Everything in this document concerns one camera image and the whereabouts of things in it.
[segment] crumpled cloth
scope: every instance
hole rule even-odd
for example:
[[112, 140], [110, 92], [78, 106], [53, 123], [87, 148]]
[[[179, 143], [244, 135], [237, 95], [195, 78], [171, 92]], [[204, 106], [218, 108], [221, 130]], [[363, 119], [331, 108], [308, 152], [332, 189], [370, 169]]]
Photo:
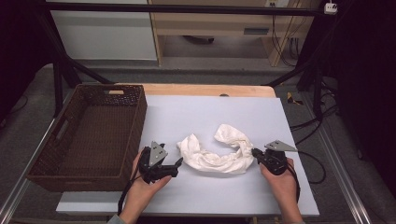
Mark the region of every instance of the crumpled cloth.
[[251, 154], [253, 145], [248, 137], [231, 125], [221, 124], [215, 134], [215, 139], [231, 147], [239, 147], [236, 152], [219, 156], [216, 153], [202, 149], [194, 134], [177, 143], [183, 162], [192, 168], [226, 174], [243, 174], [253, 162]]

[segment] aluminum rail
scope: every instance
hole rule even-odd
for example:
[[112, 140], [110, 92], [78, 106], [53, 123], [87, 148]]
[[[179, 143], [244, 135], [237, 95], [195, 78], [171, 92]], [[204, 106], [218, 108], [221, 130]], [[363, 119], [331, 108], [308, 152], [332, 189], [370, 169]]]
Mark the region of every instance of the aluminum rail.
[[[308, 93], [303, 92], [302, 99], [304, 102], [306, 102], [308, 108], [312, 108], [313, 103], [311, 98], [308, 96]], [[311, 117], [314, 118], [315, 117], [314, 112], [311, 109], [308, 109], [308, 111]], [[318, 128], [318, 134], [320, 141], [324, 145], [324, 150], [326, 152], [327, 158], [329, 159], [329, 163], [332, 167], [332, 170], [334, 171], [334, 175], [337, 178], [341, 191], [343, 191], [344, 193], [344, 197], [346, 198], [346, 202], [349, 205], [350, 211], [353, 217], [355, 218], [356, 223], [359, 224], [372, 223], [366, 209], [364, 208], [361, 198], [359, 197], [358, 193], [353, 187], [352, 180], [350, 179], [349, 174], [347, 173], [347, 170], [340, 156], [338, 155], [336, 147], [332, 142], [330, 136], [327, 134], [323, 125], [321, 125]]]
[[33, 156], [27, 163], [20, 178], [18, 179], [14, 188], [9, 193], [6, 201], [4, 202], [4, 204], [0, 210], [0, 223], [1, 224], [7, 224], [11, 220], [12, 215], [14, 214], [19, 202], [21, 201], [21, 198], [23, 197], [25, 191], [29, 187], [30, 180], [26, 179], [26, 175], [29, 172], [33, 163], [35, 162], [35, 159], [40, 154], [40, 151], [42, 149], [42, 144], [45, 141], [45, 139], [47, 138], [48, 134], [50, 133], [50, 129], [51, 129], [52, 125], [54, 124], [55, 120], [56, 119], [53, 119], [52, 122], [50, 123], [49, 128], [46, 130], [46, 132], [44, 133], [44, 136], [41, 138], [40, 143], [38, 144], [37, 148], [35, 149]]

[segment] white tabletop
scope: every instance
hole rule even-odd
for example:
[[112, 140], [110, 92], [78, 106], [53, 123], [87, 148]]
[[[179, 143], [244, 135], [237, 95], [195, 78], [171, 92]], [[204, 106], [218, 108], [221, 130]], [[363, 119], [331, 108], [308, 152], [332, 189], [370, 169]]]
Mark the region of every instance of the white tabletop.
[[[194, 133], [201, 147], [220, 155], [235, 151], [214, 139], [220, 124], [244, 133], [254, 147], [275, 140], [294, 146], [282, 104], [277, 98], [148, 95], [148, 111], [141, 147], [151, 141], [165, 143], [169, 153], [163, 164], [179, 159], [177, 142]], [[294, 159], [301, 185], [299, 207], [303, 216], [318, 216], [300, 158]], [[183, 163], [178, 176], [160, 190], [147, 209], [149, 216], [260, 216], [280, 214], [256, 161], [242, 175], [205, 173]], [[113, 215], [120, 192], [65, 192], [57, 211], [69, 215]]]

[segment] wicker basket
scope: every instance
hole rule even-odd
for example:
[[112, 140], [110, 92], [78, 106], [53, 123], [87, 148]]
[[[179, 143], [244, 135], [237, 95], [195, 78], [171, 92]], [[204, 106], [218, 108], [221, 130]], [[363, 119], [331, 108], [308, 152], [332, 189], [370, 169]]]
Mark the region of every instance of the wicker basket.
[[143, 86], [78, 85], [27, 178], [49, 191], [120, 191], [147, 111]]

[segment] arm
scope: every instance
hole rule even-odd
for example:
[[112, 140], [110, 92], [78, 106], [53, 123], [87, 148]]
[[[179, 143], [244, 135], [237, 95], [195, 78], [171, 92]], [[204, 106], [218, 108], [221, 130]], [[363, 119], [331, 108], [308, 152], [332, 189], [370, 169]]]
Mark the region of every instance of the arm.
[[[288, 158], [288, 163], [293, 166], [293, 160]], [[296, 200], [296, 182], [290, 171], [282, 175], [273, 175], [260, 163], [262, 175], [268, 180], [271, 190], [276, 198], [284, 223], [303, 222]]]
[[[134, 169], [136, 169], [139, 158], [140, 152], [134, 159]], [[120, 219], [126, 224], [136, 223], [140, 214], [145, 210], [154, 194], [163, 188], [171, 178], [171, 176], [166, 176], [153, 184], [148, 184], [142, 178], [137, 178], [128, 191], [124, 208], [120, 214]]]

